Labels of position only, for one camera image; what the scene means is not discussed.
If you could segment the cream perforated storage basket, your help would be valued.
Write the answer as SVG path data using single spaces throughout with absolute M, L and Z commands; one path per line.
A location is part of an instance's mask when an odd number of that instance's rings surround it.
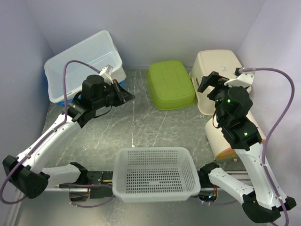
M 190 72 L 193 87 L 198 100 L 198 109 L 204 115 L 212 116 L 215 112 L 215 103 L 207 97 L 213 87 L 209 86 L 204 92 L 198 92 L 197 89 L 203 76 L 208 76 L 212 71 L 218 72 L 220 76 L 229 80 L 234 79 L 235 69 L 242 64 L 236 55 L 230 50 L 217 49 L 200 51 Z

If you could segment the lime green plastic basin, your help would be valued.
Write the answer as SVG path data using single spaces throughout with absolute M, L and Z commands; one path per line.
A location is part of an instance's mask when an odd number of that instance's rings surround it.
M 159 110 L 177 110 L 195 103 L 195 90 L 181 61 L 151 64 L 146 80 L 153 104 Z

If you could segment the white perforated plastic basket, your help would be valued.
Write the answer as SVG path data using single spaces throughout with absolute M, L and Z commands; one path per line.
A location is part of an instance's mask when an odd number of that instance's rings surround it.
M 132 147 L 115 158 L 112 192 L 123 202 L 176 202 L 197 196 L 198 173 L 184 147 Z

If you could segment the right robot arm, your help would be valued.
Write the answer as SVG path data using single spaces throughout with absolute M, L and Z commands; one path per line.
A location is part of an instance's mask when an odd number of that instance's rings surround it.
M 217 127 L 241 159 L 252 185 L 235 179 L 214 162 L 203 166 L 198 176 L 201 186 L 219 187 L 230 194 L 253 222 L 274 223 L 286 216 L 296 201 L 277 183 L 265 155 L 268 140 L 262 139 L 257 126 L 247 117 L 253 105 L 247 92 L 253 74 L 254 69 L 237 68 L 236 78 L 230 80 L 211 72 L 198 87 L 200 93 L 213 87 L 207 97 L 215 103 Z

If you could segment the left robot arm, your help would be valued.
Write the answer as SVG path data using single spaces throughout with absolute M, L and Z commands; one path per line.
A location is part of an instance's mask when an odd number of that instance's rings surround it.
M 98 109 L 118 107 L 134 98 L 116 80 L 109 84 L 100 75 L 88 76 L 82 83 L 82 90 L 74 96 L 67 109 L 34 144 L 17 157 L 9 155 L 3 160 L 9 182 L 29 199 L 56 185 L 86 187 L 87 169 L 77 162 L 45 168 L 51 153 L 91 119 L 98 118 Z

